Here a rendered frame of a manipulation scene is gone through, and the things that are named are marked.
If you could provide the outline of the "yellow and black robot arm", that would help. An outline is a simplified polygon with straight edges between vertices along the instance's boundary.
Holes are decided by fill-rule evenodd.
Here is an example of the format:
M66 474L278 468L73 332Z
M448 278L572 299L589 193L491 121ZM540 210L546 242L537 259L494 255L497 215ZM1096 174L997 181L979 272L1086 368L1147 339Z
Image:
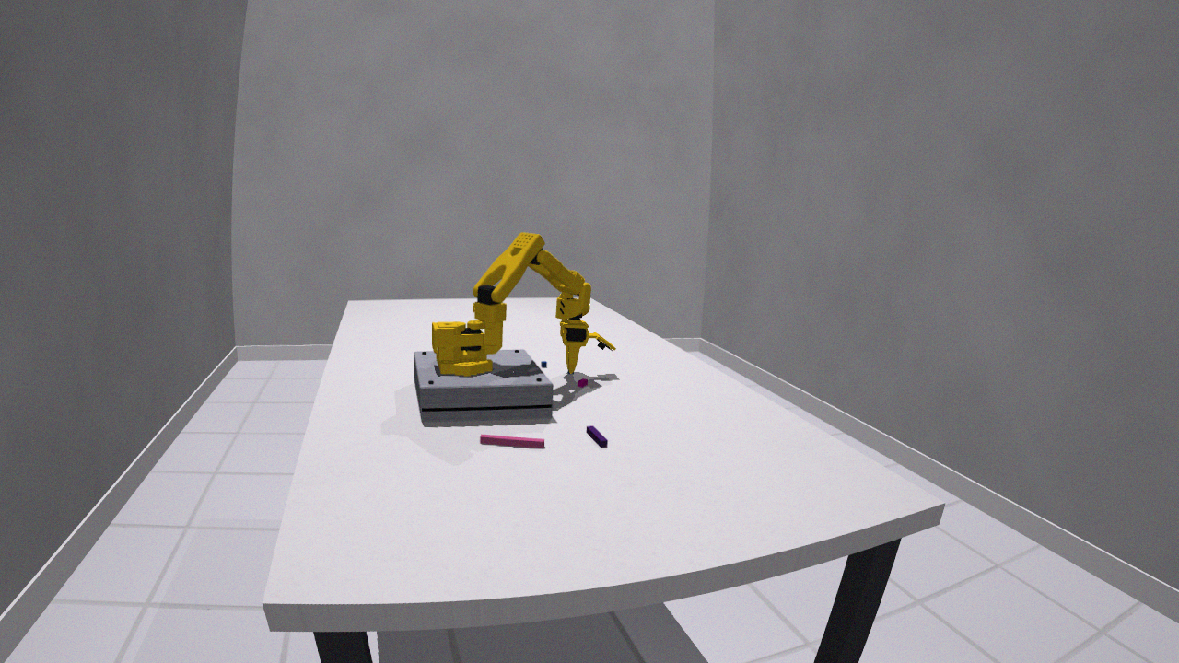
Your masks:
M556 291L564 291L556 298L556 319L580 320L590 313L592 285L585 283L577 270L566 269L552 252L544 250L544 244L539 234L520 232L474 287L477 302L473 303L473 313L477 320L468 320L467 328L465 322L435 323L439 373L469 378L492 372L493 362L487 356L500 352L503 343L507 306L501 302L518 285L527 267L549 281Z

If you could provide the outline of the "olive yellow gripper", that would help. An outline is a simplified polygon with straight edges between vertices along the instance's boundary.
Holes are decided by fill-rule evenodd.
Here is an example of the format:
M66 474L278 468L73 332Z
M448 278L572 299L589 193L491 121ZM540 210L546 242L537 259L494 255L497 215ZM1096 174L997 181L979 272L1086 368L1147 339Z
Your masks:
M614 344L608 343L597 332L590 334L590 329L587 329L590 326L584 320L565 319L560 320L560 335L564 337L564 344L566 346L566 366L571 374L577 372L578 352L580 352L581 344L587 344L590 337L595 337L601 349L605 349L606 344L610 352L612 349L615 352Z

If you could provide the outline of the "pink flat bar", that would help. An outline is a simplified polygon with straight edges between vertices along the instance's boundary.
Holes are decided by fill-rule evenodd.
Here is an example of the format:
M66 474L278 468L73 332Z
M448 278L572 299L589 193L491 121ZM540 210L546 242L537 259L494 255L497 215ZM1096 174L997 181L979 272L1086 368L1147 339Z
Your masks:
M514 448L544 448L544 439L525 439L525 436L492 436L492 434L481 434L480 442L514 446Z

